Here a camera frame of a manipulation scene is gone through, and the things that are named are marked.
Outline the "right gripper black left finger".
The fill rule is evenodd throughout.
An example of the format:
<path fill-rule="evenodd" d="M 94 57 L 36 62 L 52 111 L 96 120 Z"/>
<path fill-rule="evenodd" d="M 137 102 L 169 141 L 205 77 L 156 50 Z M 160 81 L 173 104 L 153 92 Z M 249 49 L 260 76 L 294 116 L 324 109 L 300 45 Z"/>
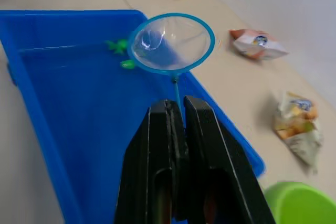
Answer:
<path fill-rule="evenodd" d="M 114 223 L 171 223 L 187 219 L 190 159 L 179 106 L 148 108 L 128 145 Z"/>

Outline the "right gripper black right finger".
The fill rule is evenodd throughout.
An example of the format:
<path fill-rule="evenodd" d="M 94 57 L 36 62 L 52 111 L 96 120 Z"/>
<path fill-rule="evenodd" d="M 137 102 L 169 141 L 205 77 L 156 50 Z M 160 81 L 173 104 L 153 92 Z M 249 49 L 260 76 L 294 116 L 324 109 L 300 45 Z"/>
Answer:
<path fill-rule="evenodd" d="M 246 154 L 205 101 L 184 97 L 188 223 L 275 223 Z"/>

